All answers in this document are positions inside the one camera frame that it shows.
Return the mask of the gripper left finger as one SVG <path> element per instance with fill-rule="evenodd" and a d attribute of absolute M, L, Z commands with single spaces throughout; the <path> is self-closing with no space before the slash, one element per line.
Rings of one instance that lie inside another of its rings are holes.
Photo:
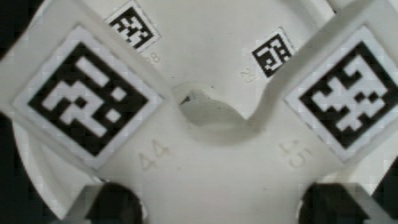
<path fill-rule="evenodd" d="M 87 185 L 62 218 L 65 224 L 143 224 L 140 199 L 117 183 Z"/>

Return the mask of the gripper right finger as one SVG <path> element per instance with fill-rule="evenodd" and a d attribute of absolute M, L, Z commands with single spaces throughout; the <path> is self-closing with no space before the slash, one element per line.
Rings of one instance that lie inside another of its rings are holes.
<path fill-rule="evenodd" d="M 358 184 L 314 183 L 302 196 L 298 224 L 376 224 L 367 199 Z"/>

